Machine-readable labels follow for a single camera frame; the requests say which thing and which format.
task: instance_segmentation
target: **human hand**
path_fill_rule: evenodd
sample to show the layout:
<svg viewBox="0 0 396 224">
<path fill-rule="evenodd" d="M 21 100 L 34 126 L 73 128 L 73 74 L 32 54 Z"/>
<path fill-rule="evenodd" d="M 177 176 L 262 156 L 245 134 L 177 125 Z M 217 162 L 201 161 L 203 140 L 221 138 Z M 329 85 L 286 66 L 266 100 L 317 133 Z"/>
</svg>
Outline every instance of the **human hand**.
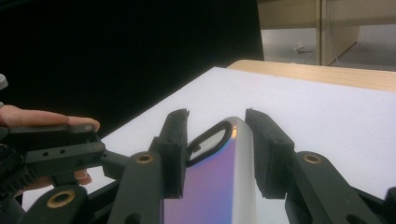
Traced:
<svg viewBox="0 0 396 224">
<path fill-rule="evenodd" d="M 77 125 L 83 123 L 92 124 L 96 131 L 100 127 L 97 120 L 89 118 L 70 117 L 41 110 L 23 110 L 14 105 L 4 105 L 0 108 L 0 126 L 3 127 L 46 126 L 59 124 Z M 87 185 L 92 182 L 87 170 L 76 171 L 74 176 L 81 185 Z M 40 189 L 48 185 L 50 185 L 50 178 L 44 176 L 38 178 L 24 190 Z"/>
</svg>

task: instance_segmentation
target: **white tabletop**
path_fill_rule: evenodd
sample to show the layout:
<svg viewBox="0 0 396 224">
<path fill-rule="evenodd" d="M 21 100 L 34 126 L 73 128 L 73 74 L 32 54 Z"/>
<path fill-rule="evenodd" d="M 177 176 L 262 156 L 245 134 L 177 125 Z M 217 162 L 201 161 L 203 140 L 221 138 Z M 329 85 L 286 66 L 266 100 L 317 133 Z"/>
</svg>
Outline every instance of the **white tabletop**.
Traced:
<svg viewBox="0 0 396 224">
<path fill-rule="evenodd" d="M 327 157 L 348 183 L 384 198 L 396 186 L 396 93 L 213 68 L 103 139 L 108 150 L 148 150 L 168 113 L 187 108 L 189 141 L 247 108 L 268 114 L 294 141 L 296 151 Z M 111 180 L 90 170 L 92 192 Z M 47 189 L 25 193 L 24 207 Z M 257 193 L 258 223 L 289 223 L 284 201 Z"/>
</svg>

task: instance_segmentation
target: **gray floor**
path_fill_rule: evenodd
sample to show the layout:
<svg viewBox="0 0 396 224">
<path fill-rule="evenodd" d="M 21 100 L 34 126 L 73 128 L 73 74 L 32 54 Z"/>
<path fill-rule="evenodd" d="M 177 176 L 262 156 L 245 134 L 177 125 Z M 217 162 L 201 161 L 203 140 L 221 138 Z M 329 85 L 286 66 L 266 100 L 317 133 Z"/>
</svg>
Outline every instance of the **gray floor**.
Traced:
<svg viewBox="0 0 396 224">
<path fill-rule="evenodd" d="M 314 28 L 263 30 L 265 61 L 315 64 L 315 33 Z M 358 42 L 331 66 L 396 71 L 395 39 L 396 24 L 362 26 Z"/>
</svg>

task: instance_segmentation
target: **dark background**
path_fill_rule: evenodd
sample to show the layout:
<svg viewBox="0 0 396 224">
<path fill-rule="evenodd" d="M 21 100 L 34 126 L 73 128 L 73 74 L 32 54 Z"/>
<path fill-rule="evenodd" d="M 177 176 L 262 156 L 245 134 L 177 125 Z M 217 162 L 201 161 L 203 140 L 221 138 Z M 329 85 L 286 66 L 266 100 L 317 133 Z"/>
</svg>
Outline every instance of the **dark background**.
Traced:
<svg viewBox="0 0 396 224">
<path fill-rule="evenodd" d="M 213 66 L 263 60 L 252 0 L 5 5 L 0 5 L 0 73 L 9 86 L 0 100 L 98 119 L 101 136 Z"/>
</svg>

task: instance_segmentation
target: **black backdrop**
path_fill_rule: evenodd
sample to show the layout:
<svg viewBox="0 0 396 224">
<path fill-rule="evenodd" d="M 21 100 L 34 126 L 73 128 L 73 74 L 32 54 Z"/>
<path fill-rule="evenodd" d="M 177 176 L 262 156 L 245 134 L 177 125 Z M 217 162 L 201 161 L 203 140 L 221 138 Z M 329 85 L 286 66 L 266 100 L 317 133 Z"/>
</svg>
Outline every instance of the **black backdrop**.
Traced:
<svg viewBox="0 0 396 224">
<path fill-rule="evenodd" d="M 0 8 L 0 73 L 9 83 L 0 100 L 98 119 L 102 136 L 211 67 L 241 59 L 263 60 L 254 0 L 35 0 Z"/>
</svg>

